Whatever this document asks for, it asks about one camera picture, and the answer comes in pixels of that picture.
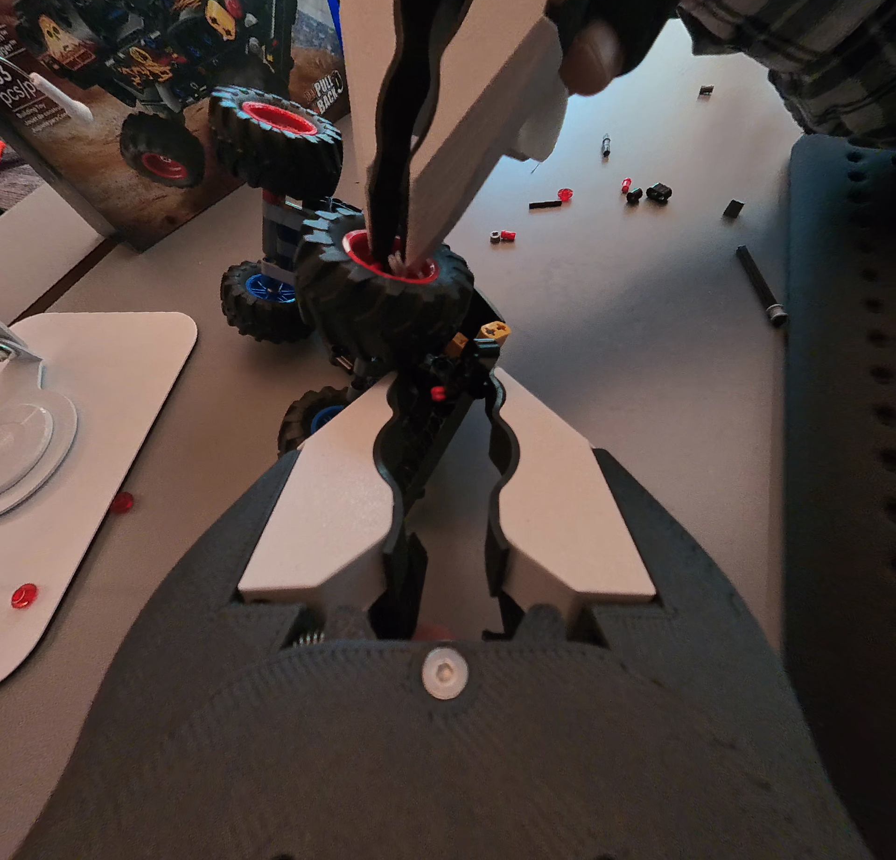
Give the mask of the red rim toy wheel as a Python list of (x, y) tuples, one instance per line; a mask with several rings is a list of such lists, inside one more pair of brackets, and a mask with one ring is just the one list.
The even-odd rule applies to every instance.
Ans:
[(446, 245), (420, 277), (397, 278), (366, 263), (364, 216), (351, 205), (314, 212), (299, 234), (298, 308), (327, 344), (391, 368), (441, 352), (461, 329), (474, 276)]

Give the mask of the long black axle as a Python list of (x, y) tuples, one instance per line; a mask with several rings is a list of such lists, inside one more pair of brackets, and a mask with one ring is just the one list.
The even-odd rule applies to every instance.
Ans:
[(758, 268), (750, 250), (745, 245), (737, 246), (735, 255), (743, 268), (763, 312), (773, 328), (782, 328), (789, 321), (789, 315), (778, 302), (775, 294)]

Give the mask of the dark perforated chair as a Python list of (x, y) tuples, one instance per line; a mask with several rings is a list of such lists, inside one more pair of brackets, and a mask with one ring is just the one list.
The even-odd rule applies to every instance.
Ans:
[(895, 851), (894, 152), (790, 158), (783, 652), (840, 798)]

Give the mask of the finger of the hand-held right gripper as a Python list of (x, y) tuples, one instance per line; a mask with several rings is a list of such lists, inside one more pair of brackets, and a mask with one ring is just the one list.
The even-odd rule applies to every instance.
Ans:
[(554, 149), (568, 92), (547, 0), (471, 0), (438, 61), (431, 121), (409, 158), (409, 263), (453, 229), (504, 155), (543, 161)]
[(430, 88), (435, 0), (340, 0), (369, 246), (385, 259), (408, 231), (412, 133)]

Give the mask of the grey desk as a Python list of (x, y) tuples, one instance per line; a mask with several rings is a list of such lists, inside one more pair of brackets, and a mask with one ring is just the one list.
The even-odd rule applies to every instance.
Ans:
[[(711, 97), (698, 97), (714, 85)], [(601, 140), (611, 154), (601, 158)], [(692, 54), (671, 20), (644, 62), (572, 98), (542, 165), (502, 160), (448, 236), (505, 316), (503, 366), (610, 451), (700, 542), (778, 644), (783, 344), (735, 258), (783, 294), (787, 167), (800, 131), (741, 55)], [(644, 196), (626, 203), (624, 178)], [(666, 204), (645, 197), (657, 182)], [(534, 201), (574, 197), (530, 211)], [(738, 218), (722, 216), (732, 199)], [(229, 328), (223, 270), (260, 254), (240, 188), (142, 254), (112, 249), (54, 312), (179, 311), (196, 349), (49, 635), (2, 685), (2, 858), (51, 794), (122, 639), (171, 567), (275, 461), (289, 403), (345, 379), (320, 343)], [(516, 232), (492, 244), (492, 231)]]

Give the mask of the white book stand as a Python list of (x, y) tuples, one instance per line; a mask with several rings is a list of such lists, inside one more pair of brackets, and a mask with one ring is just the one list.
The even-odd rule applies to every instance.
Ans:
[[(2, 324), (2, 680), (49, 628), (196, 338), (179, 312)], [(39, 596), (13, 609), (24, 583)]]

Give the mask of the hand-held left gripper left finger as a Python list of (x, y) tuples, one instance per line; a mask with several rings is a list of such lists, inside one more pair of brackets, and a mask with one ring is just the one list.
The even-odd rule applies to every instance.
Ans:
[(395, 377), (352, 402), (347, 388), (325, 387), (289, 406), (278, 448), (297, 458), (239, 582), (244, 601), (299, 603), (320, 620), (352, 606), (382, 639), (413, 636), (427, 554), (405, 532), (387, 467)]

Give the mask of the person's right hand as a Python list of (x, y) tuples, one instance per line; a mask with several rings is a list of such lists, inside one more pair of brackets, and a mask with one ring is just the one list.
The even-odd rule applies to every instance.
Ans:
[(593, 96), (620, 75), (623, 63), (615, 30), (597, 20), (585, 26), (566, 50), (559, 76), (570, 94)]

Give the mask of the monster truck toy box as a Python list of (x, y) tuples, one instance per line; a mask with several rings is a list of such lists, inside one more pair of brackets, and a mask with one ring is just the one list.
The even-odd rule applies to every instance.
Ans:
[(1, 0), (2, 137), (85, 216), (147, 249), (239, 182), (212, 91), (349, 110), (327, 0)]

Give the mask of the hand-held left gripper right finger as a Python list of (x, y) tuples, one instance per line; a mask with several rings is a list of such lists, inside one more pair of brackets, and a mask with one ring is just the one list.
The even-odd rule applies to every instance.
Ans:
[(490, 376), (487, 580), (504, 624), (553, 606), (565, 625), (598, 603), (657, 594), (593, 447), (503, 369)]

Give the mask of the brick-built monster truck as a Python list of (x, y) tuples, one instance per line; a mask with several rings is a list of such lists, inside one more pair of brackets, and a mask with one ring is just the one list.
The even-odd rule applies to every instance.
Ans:
[[(405, 500), (412, 504), (422, 496), (469, 404), (486, 394), (487, 372), (497, 362), (499, 342), (509, 329), (474, 288), (461, 329), (439, 353), (389, 368), (384, 361), (356, 358), (327, 344), (298, 308), (295, 254), (302, 224), (314, 212), (330, 211), (339, 202), (363, 213), (321, 194), (335, 189), (342, 173), (340, 131), (298, 104), (235, 85), (212, 91), (209, 126), (218, 161), (249, 186), (263, 190), (263, 258), (234, 265), (222, 276), (219, 296), (225, 318), (241, 335), (275, 344), (296, 342), (316, 332), (330, 362), (351, 377), (345, 387), (350, 402), (388, 373), (406, 377), (408, 398), (400, 401), (400, 441), (387, 460)], [(381, 263), (368, 249), (366, 236), (363, 257), (371, 268), (397, 278), (417, 278), (434, 252), (412, 267), (397, 260), (398, 250)]]

